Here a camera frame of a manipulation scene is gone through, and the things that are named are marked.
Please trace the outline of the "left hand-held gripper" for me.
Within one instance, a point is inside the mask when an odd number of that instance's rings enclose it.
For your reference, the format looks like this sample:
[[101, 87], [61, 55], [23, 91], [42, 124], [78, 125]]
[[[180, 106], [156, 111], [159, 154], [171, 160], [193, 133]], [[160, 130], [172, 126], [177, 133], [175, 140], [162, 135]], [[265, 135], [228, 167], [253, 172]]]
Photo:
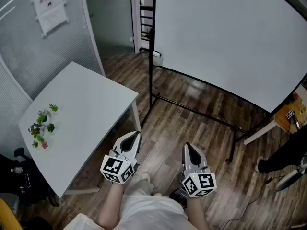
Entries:
[[141, 145], [141, 133], [129, 132], [118, 138], [113, 149], [104, 156], [100, 172], [109, 181], [125, 184], [139, 166], [137, 155]]

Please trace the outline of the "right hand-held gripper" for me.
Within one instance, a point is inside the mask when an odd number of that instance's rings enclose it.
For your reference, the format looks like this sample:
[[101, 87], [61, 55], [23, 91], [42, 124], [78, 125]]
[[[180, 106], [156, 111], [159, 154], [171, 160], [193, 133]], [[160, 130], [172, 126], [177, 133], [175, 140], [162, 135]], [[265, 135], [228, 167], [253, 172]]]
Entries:
[[179, 186], [188, 197], [206, 196], [217, 188], [215, 174], [207, 166], [205, 155], [189, 142], [182, 149], [182, 164], [184, 168], [180, 174]]

